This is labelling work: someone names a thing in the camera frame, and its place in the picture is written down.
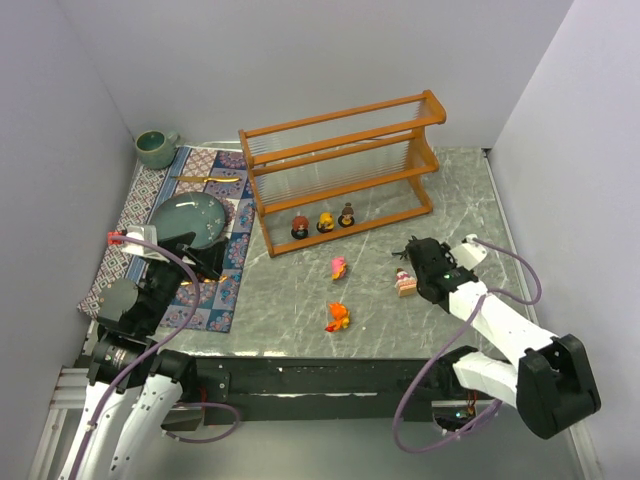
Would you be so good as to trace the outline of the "teal ceramic plate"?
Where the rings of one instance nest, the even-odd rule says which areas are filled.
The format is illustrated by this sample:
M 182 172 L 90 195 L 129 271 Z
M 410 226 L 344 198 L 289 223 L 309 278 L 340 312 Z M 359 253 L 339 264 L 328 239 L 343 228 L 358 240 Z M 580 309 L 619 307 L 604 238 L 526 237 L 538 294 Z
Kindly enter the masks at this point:
M 192 247 L 212 244 L 227 222 L 223 204 L 205 192 L 185 192 L 164 201 L 151 215 L 149 224 L 157 229 L 158 239 L 196 233 Z

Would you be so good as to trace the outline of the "strawberry cake slice toy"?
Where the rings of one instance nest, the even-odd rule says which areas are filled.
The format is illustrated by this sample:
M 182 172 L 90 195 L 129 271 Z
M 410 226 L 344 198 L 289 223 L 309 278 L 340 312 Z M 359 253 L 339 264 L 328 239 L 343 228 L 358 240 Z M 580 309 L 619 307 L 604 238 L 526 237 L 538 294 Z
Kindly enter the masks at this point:
M 405 269 L 396 269 L 395 289 L 399 297 L 413 295 L 417 292 L 417 280 Z

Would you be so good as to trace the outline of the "orange wooden three-tier shelf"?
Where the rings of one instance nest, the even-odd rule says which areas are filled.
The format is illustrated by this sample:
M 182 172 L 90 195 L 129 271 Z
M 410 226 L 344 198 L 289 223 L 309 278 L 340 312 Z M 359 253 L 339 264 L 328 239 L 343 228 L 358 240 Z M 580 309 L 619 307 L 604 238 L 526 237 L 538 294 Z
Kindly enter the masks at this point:
M 438 171 L 426 130 L 447 112 L 431 90 L 271 126 L 239 130 L 270 257 L 427 215 L 433 210 L 422 178 Z M 418 206 L 349 227 L 277 245 L 267 219 L 363 190 L 405 182 Z

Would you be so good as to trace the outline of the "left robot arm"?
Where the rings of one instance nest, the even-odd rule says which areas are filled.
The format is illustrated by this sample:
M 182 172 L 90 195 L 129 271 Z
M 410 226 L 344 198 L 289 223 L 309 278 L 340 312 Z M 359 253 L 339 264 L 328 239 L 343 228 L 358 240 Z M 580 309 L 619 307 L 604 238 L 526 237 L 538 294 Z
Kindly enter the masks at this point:
M 197 380 L 192 356 L 153 335 L 184 282 L 194 298 L 175 328 L 181 333 L 200 305 L 203 279 L 218 281 L 229 240 L 205 247 L 193 231 L 158 240 L 151 225 L 109 233 L 108 242 L 147 263 L 143 282 L 121 278 L 104 290 L 97 317 L 81 423 L 59 474 L 62 479 L 125 479 L 142 443 Z

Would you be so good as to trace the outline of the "brown-haired figurine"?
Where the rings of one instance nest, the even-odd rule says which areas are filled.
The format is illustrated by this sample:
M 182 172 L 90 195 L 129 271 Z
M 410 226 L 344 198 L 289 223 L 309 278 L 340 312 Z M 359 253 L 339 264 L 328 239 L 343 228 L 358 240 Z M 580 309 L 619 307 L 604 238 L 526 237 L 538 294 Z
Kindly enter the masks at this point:
M 340 216 L 338 217 L 338 224 L 342 227 L 342 228 L 348 228 L 351 227 L 355 224 L 355 219 L 354 219 L 354 209 L 352 207 L 352 204 L 350 202 L 347 202 L 342 211 Z

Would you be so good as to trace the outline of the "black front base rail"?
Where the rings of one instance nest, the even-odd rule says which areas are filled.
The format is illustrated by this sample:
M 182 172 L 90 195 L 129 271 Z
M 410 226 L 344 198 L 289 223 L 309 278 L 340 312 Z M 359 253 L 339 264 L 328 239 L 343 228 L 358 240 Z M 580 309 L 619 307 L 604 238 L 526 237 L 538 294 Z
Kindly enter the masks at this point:
M 138 386 L 144 374 L 164 373 L 182 386 L 183 402 L 208 401 L 207 425 L 227 425 L 236 417 L 245 422 L 391 418 L 423 365 L 413 359 L 161 353 L 123 384 Z

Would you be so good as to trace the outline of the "yellow-haired figurine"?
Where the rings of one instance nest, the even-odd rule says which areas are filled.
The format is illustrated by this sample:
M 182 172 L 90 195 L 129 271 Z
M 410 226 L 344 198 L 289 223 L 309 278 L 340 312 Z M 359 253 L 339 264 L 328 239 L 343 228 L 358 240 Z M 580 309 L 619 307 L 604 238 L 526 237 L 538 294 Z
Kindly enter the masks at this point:
M 330 212 L 323 212 L 316 224 L 319 233 L 330 233 L 334 230 L 335 223 L 333 215 Z

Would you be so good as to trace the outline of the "black yellow spiky figurine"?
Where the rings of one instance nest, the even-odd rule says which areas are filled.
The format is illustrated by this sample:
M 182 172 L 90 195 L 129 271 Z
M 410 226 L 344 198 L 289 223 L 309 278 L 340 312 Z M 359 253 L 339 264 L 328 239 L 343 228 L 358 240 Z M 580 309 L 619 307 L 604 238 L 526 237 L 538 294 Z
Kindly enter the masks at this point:
M 408 249 L 417 241 L 417 238 L 415 236 L 412 236 L 411 238 L 409 238 L 406 242 L 406 244 L 404 245 L 402 250 L 398 250 L 398 251 L 392 251 L 391 255 L 393 257 L 398 257 L 401 260 L 408 260 L 409 259 L 409 251 Z

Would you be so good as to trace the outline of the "pink bear sunflower toy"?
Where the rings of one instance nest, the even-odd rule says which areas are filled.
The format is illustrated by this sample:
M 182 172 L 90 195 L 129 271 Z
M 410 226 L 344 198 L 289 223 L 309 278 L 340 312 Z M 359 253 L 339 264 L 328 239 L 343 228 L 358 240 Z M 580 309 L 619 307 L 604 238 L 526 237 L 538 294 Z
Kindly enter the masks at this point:
M 331 260 L 331 278 L 338 280 L 343 278 L 347 272 L 347 262 L 344 256 L 335 257 Z

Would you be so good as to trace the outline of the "gold knife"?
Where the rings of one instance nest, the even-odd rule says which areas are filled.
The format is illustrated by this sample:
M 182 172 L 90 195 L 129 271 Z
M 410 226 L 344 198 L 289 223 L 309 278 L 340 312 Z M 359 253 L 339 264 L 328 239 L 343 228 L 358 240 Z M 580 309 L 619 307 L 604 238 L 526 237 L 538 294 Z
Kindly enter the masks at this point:
M 235 183 L 241 180 L 240 177 L 214 177 L 214 176 L 171 176 L 172 179 L 178 182 L 186 183 Z

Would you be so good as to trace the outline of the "green ceramic mug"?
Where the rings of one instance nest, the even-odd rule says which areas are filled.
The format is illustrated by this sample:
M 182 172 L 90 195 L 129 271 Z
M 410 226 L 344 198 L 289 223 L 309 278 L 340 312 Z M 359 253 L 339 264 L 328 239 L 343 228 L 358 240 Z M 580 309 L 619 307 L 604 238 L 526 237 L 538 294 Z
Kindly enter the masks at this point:
M 152 170 L 169 167 L 173 162 L 179 139 L 180 135 L 175 131 L 163 133 L 151 130 L 142 133 L 135 141 L 139 161 Z

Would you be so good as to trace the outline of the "gold fork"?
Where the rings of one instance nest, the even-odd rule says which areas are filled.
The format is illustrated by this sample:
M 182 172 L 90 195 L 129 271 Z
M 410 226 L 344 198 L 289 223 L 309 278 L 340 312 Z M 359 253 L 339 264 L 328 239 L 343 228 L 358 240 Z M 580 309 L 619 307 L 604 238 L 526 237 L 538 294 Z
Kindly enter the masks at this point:
M 226 275 L 222 275 L 217 279 L 211 279 L 211 278 L 205 278 L 203 276 L 200 275 L 196 275 L 196 278 L 198 280 L 198 283 L 200 284 L 207 284 L 207 283 L 219 283 L 219 282 L 224 282 L 228 277 Z M 190 279 L 186 279 L 184 281 L 181 282 L 181 286 L 188 286 L 188 285 L 192 285 L 193 282 Z

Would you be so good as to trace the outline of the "patterned blue placemat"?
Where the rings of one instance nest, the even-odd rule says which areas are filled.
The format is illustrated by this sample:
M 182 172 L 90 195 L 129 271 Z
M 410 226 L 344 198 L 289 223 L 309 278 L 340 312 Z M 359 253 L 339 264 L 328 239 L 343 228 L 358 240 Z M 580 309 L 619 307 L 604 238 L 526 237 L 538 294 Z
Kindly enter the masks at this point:
M 255 200 L 241 152 L 180 147 L 168 168 L 137 170 L 116 228 L 152 224 L 158 235 L 174 236 L 193 226 L 195 248 L 224 243 L 213 260 L 221 279 L 200 283 L 199 306 L 188 327 L 227 333 L 254 218 Z

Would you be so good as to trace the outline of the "red-haired figurine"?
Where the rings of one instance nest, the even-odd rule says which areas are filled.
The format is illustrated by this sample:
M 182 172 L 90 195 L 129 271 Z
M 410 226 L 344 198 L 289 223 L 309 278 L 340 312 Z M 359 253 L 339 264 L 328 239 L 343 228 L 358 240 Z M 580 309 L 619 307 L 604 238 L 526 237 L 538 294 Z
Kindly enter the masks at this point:
M 292 221 L 291 236 L 295 240 L 304 240 L 309 235 L 309 220 L 307 217 L 298 215 Z

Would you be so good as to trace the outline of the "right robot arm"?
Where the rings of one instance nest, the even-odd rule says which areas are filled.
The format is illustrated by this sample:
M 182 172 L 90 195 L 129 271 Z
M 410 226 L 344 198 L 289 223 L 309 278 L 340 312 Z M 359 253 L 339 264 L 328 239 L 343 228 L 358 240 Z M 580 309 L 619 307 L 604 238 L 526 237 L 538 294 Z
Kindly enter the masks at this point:
M 496 406 L 514 407 L 534 435 L 549 439 L 601 409 L 587 351 L 576 336 L 558 336 L 526 319 L 504 302 L 508 291 L 479 279 L 474 270 L 491 247 L 475 235 L 456 247 L 434 238 L 406 244 L 418 294 L 461 320 L 461 333 L 474 329 L 503 357 L 445 344 L 411 382 L 394 417 L 401 418 L 417 387 L 432 378 L 440 391 L 475 391 Z

